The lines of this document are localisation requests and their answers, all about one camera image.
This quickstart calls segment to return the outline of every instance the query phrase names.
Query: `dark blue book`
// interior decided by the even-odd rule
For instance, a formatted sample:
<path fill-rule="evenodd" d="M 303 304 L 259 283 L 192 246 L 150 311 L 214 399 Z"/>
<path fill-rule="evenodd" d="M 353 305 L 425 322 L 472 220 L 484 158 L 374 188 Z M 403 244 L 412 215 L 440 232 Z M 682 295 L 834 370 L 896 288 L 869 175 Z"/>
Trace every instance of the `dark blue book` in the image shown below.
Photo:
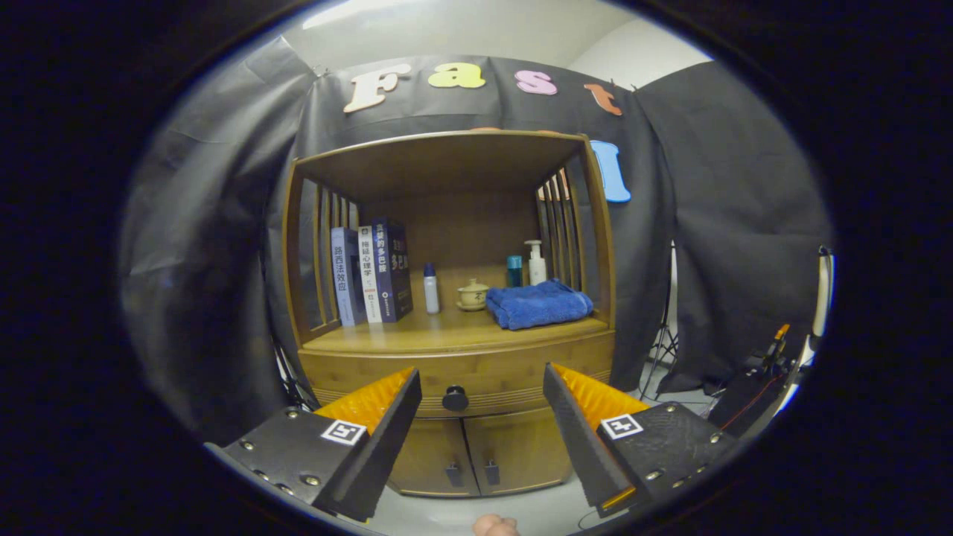
<path fill-rule="evenodd" d="M 380 318 L 385 322 L 396 322 L 414 310 L 407 234 L 402 224 L 387 217 L 373 219 L 371 226 L 374 229 Z"/>

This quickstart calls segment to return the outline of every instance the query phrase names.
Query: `blue towel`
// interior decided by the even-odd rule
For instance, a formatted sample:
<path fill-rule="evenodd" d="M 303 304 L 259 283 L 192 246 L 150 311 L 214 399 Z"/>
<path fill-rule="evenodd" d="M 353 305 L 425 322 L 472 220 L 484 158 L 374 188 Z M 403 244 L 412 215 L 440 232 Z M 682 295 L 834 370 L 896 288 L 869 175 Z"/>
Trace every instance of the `blue towel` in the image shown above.
<path fill-rule="evenodd" d="M 492 288 L 486 305 L 499 327 L 517 330 L 579 320 L 593 312 L 593 301 L 553 278 L 538 285 Z"/>

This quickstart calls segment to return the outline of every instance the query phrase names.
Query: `blue letter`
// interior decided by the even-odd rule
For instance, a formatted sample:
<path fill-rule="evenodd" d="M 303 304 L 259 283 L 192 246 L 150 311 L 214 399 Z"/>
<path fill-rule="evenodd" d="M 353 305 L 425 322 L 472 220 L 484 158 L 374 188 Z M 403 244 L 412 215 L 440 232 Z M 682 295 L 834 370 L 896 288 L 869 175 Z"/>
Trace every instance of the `blue letter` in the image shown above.
<path fill-rule="evenodd" d="M 602 187 L 605 189 L 605 200 L 610 203 L 624 203 L 632 198 L 632 194 L 625 189 L 622 182 L 622 169 L 618 166 L 618 147 L 604 141 L 590 140 L 598 160 L 598 170 L 602 173 Z"/>

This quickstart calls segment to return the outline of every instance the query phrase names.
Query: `black drawer knob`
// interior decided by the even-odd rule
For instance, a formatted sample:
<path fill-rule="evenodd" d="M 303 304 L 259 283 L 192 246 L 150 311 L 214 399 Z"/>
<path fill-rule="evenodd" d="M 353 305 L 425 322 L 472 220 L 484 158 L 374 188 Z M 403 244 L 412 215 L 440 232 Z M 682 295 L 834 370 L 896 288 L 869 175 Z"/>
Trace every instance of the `black drawer knob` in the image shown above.
<path fill-rule="evenodd" d="M 463 411 L 470 405 L 470 399 L 467 398 L 466 391 L 459 385 L 447 387 L 447 394 L 443 395 L 443 407 L 450 411 Z"/>

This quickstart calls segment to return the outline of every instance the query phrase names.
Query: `foam letter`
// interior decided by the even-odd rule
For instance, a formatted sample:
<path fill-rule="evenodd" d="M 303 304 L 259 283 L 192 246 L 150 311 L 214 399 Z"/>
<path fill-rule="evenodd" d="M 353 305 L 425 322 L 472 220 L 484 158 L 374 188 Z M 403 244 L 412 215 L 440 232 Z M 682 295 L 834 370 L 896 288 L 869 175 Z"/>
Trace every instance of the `foam letter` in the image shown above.
<path fill-rule="evenodd" d="M 480 69 L 472 63 L 445 63 L 434 68 L 427 82 L 435 88 L 479 88 L 486 84 Z"/>
<path fill-rule="evenodd" d="M 538 93 L 541 95 L 555 95 L 556 84 L 550 82 L 552 78 L 549 74 L 539 71 L 517 71 L 517 87 L 527 93 Z"/>
<path fill-rule="evenodd" d="M 384 102 L 384 95 L 377 94 L 377 90 L 392 92 L 397 87 L 397 75 L 407 74 L 411 66 L 406 63 L 394 65 L 380 71 L 366 72 L 351 79 L 355 85 L 351 102 L 344 107 L 344 113 L 356 112 L 371 108 Z"/>
<path fill-rule="evenodd" d="M 605 190 L 605 200 L 610 203 L 624 203 L 632 198 L 632 194 L 622 182 L 622 169 L 618 165 L 618 147 L 605 141 L 589 140 L 598 161 L 598 170 L 602 174 L 602 188 Z"/>
<path fill-rule="evenodd" d="M 608 113 L 613 113 L 615 115 L 622 115 L 622 110 L 620 110 L 619 108 L 616 108 L 616 106 L 612 104 L 612 99 L 613 99 L 612 94 L 605 91 L 602 88 L 602 86 L 600 86 L 599 84 L 586 84 L 583 87 L 593 93 L 593 97 L 596 98 L 596 103 L 599 105 L 600 108 L 602 108 Z"/>

